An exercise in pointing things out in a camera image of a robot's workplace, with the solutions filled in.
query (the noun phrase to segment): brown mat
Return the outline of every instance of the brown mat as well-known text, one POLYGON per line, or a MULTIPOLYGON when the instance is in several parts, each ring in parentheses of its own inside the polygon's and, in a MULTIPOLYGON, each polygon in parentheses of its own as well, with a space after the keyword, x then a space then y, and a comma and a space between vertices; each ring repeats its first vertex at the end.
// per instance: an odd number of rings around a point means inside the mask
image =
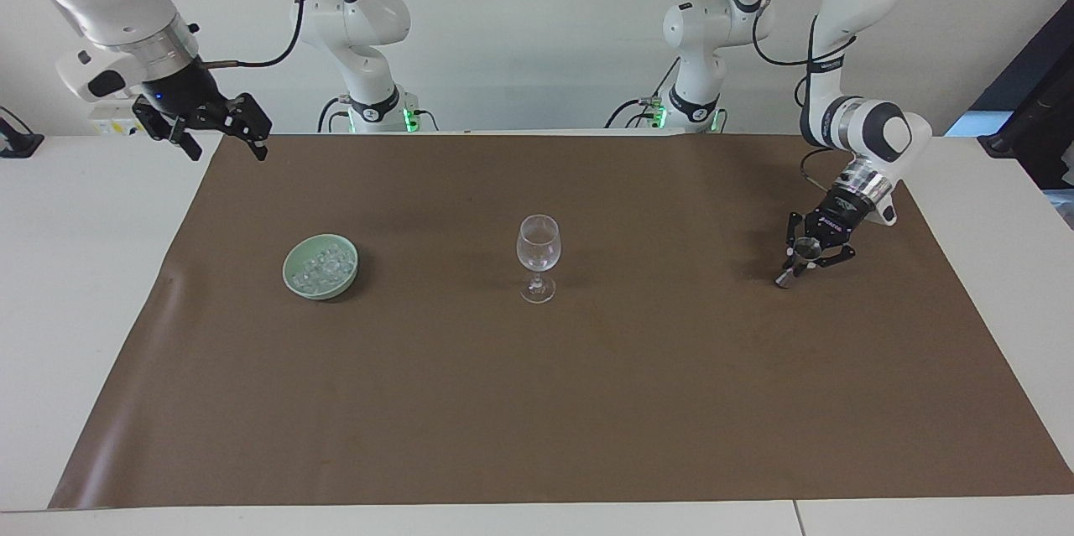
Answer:
POLYGON ((808 149, 276 137, 258 164, 226 141, 50 506, 1074 493, 909 194, 857 260, 772 285, 822 197, 808 149), (560 290, 529 306, 541 212, 560 290), (363 253, 333 303, 280 278, 320 232, 363 253))

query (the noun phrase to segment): white table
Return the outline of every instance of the white table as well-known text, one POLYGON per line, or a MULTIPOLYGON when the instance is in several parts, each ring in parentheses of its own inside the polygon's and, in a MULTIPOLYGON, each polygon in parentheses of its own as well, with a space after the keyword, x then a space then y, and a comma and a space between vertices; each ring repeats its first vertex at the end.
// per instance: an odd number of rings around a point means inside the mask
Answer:
MULTIPOLYGON (((50 139, 0 162, 0 509, 46 506, 219 139, 201 141, 202 162, 137 137, 50 139)), ((1016 162, 972 140, 937 140, 908 184, 1074 464, 1074 232, 1016 162)), ((0 515, 0 535, 793 536, 799 515, 809 536, 1074 533, 1074 496, 1055 496, 19 512, 0 515)))

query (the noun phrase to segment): clear glass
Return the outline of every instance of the clear glass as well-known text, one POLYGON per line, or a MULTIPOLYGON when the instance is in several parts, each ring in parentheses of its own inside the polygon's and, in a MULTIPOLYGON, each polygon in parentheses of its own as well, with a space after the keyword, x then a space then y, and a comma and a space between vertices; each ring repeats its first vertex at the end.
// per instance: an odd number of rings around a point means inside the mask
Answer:
POLYGON ((560 261, 563 244, 560 223, 548 215, 532 215, 519 230, 517 251, 519 261, 529 271, 529 278, 522 287, 522 299, 529 303, 548 303, 555 294, 555 280, 545 273, 560 261))

